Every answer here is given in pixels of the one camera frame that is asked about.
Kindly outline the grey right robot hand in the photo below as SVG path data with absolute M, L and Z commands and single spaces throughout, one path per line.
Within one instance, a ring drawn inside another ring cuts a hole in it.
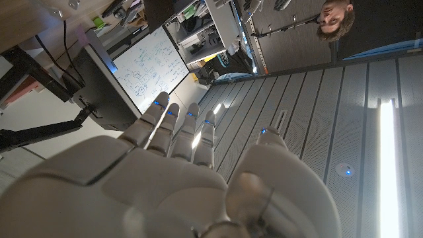
M 199 107 L 179 135 L 160 93 L 121 136 L 58 153 L 1 195 L 2 237 L 340 237 L 334 199 L 273 127 L 232 177 L 214 169 L 215 114 L 194 144 Z

